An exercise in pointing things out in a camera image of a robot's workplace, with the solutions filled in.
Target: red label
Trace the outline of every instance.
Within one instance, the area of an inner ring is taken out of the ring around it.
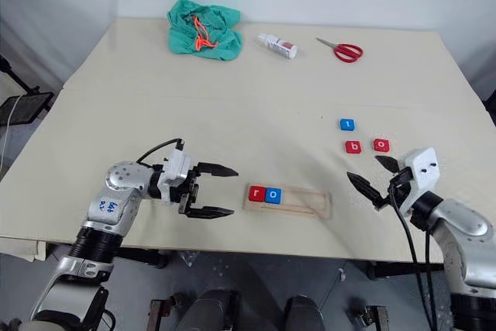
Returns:
[[[293,47],[293,44],[291,44],[289,42],[284,42],[284,43],[282,43],[282,46],[284,48],[288,48],[290,50]]]
[[[344,145],[346,152],[349,154],[360,154],[362,152],[360,141],[346,141]]]
[[[375,139],[374,150],[387,153],[389,151],[389,141],[383,139]]]
[[[248,199],[253,202],[263,202],[265,200],[265,188],[263,186],[250,186]]]

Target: scissors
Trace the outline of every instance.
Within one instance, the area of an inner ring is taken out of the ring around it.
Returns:
[[[327,40],[317,38],[319,42],[324,43],[334,49],[334,54],[343,62],[355,62],[363,55],[363,50],[353,44],[334,44]]]

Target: scissor blade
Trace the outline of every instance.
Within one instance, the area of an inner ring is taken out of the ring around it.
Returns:
[[[329,46],[331,48],[336,48],[336,45],[334,43],[328,42],[327,40],[316,38],[320,43],[324,43],[326,46]]]

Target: black cable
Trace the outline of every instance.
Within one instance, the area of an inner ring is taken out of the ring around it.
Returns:
[[[417,278],[417,286],[418,291],[420,292],[420,300],[422,301],[422,307],[424,308],[425,317],[427,318],[427,323],[429,324],[429,328],[434,330],[432,327],[432,321],[429,316],[429,310],[427,309],[427,304],[425,303],[424,297],[424,286],[422,285],[422,279],[420,278],[420,266],[417,261],[417,253],[415,252],[415,246],[413,245],[412,235],[410,233],[410,229],[400,213],[398,204],[396,203],[396,196],[394,195],[394,185],[390,184],[387,192],[391,196],[391,204],[393,206],[394,212],[396,212],[396,216],[400,219],[401,225],[403,226],[403,230],[405,231],[406,239],[408,240],[408,246],[410,247],[410,253],[412,254],[413,265],[415,266],[415,277]]]
[[[103,317],[102,317],[102,321],[103,321],[103,323],[104,323],[104,324],[106,324],[106,325],[107,325],[107,327],[108,327],[108,328],[110,328],[110,325],[107,323],[107,321],[105,321],[105,318],[103,318]]]
[[[136,162],[139,164],[142,164],[143,166],[149,167],[150,165],[142,163],[141,161],[143,159],[145,159],[146,157],[148,157],[150,154],[152,154],[154,151],[157,151],[163,147],[166,147],[167,145],[171,145],[172,143],[176,143],[176,149],[183,150],[184,141],[182,139],[177,138],[177,139],[169,140],[169,141],[166,141],[165,143],[161,143],[160,145],[155,146],[153,149],[148,150],[145,154],[143,154],[141,157],[139,157]]]
[[[108,309],[103,309],[103,312],[106,315],[108,315],[108,317],[112,321],[112,325],[110,326],[110,328],[108,329],[108,331],[114,331],[114,328],[115,328],[115,315],[112,312],[110,312]]]
[[[432,271],[430,263],[430,230],[425,231],[425,272],[427,273],[427,285],[429,286],[429,297],[431,303],[432,328],[437,331],[436,301],[434,300],[434,288],[432,286]]]

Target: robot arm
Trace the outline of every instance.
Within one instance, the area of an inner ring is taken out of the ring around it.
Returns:
[[[400,160],[376,157],[395,176],[382,198],[369,181],[348,173],[353,186],[377,210],[399,205],[410,222],[429,231],[443,252],[455,329],[496,329],[496,245],[493,226],[481,214],[432,192],[439,180],[434,149],[414,150]]]
[[[178,203],[179,213],[197,219],[215,219],[233,213],[209,206],[195,209],[191,205],[196,202],[196,179],[201,174],[230,177],[237,173],[218,164],[198,163],[191,167],[191,158],[183,152],[183,141],[172,142],[177,143],[176,148],[162,164],[149,166],[141,162],[143,156],[137,162],[120,162],[110,167],[103,188],[90,204],[76,242],[69,254],[60,259],[34,307],[32,322],[25,324],[24,329],[98,328],[109,295],[101,283],[109,279],[113,258],[143,199]]]

